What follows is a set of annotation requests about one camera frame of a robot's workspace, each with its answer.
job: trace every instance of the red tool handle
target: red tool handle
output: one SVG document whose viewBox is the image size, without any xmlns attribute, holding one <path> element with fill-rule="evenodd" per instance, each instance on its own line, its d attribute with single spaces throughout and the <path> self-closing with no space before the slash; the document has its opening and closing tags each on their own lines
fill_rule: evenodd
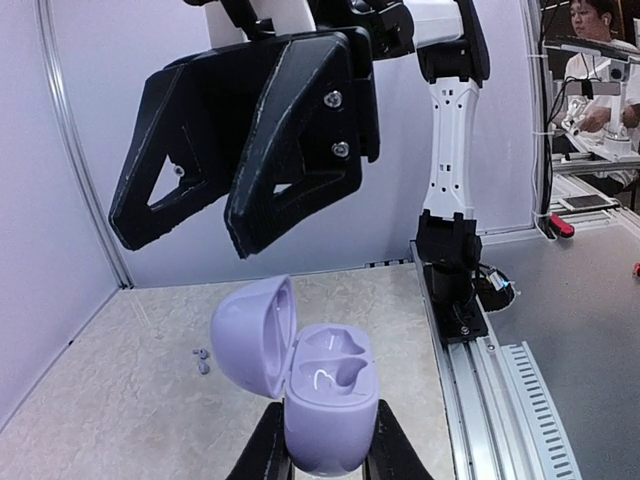
<svg viewBox="0 0 640 480">
<path fill-rule="evenodd" d="M 551 215 L 551 229 L 556 235 L 562 238 L 571 238 L 576 233 L 572 225 L 562 220 L 556 213 Z"/>
</svg>

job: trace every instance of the purple plastic case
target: purple plastic case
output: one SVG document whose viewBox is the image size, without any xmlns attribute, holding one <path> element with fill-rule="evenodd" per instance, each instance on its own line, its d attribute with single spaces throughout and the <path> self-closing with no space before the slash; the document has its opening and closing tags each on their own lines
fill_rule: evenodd
<svg viewBox="0 0 640 480">
<path fill-rule="evenodd" d="M 318 324 L 296 336 L 291 280 L 280 276 L 238 289 L 211 320 L 211 344 L 224 374 L 269 398 L 284 389 L 285 442 L 300 470 L 340 476 L 371 446 L 379 386 L 362 330 Z"/>
</svg>

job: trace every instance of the purple lid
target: purple lid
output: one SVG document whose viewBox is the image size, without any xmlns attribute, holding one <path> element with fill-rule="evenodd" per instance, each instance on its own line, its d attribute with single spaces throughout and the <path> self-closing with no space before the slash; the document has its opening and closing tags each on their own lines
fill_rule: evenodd
<svg viewBox="0 0 640 480">
<path fill-rule="evenodd" d="M 278 398 L 293 357 L 296 306 L 287 275 L 246 285 L 211 319 L 211 345 L 222 372 L 239 387 Z"/>
</svg>

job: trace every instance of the white partition panel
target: white partition panel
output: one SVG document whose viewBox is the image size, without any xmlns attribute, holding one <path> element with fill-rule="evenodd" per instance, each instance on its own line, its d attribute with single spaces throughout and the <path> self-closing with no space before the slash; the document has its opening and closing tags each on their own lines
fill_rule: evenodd
<svg viewBox="0 0 640 480">
<path fill-rule="evenodd" d="M 513 228 L 529 224 L 532 204 L 531 107 L 522 95 L 531 86 L 522 19 L 517 4 L 479 3 L 494 77 L 479 105 L 472 191 L 481 228 Z M 129 2 L 118 8 L 56 0 L 53 7 L 69 97 L 107 209 L 144 81 L 174 59 L 208 48 L 204 12 L 176 0 Z M 500 15 L 494 15 L 494 7 L 503 9 Z M 415 56 L 380 62 L 376 74 L 382 155 L 377 163 L 364 165 L 360 191 L 246 261 L 237 258 L 226 232 L 221 199 L 159 241 L 125 252 L 134 281 L 146 286 L 210 282 L 404 257 L 429 178 L 429 94 Z M 163 181 L 163 187 L 168 189 L 170 181 Z"/>
<path fill-rule="evenodd" d="M 0 430 L 115 291 L 65 156 L 33 2 L 0 6 Z"/>
</svg>

